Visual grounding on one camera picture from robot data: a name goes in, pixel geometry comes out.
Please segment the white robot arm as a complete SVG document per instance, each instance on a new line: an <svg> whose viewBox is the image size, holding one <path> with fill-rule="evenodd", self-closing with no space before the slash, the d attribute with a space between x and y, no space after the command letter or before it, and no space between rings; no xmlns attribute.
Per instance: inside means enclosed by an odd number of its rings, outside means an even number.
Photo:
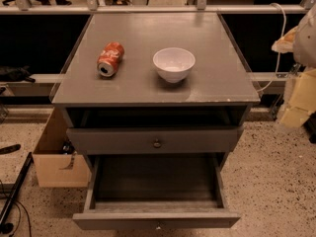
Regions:
<svg viewBox="0 0 316 237"><path fill-rule="evenodd" d="M284 103L277 117L287 127L300 127L316 112L316 5L296 27L274 42L272 50L292 52L294 61L304 67L302 73L285 83Z"/></svg>

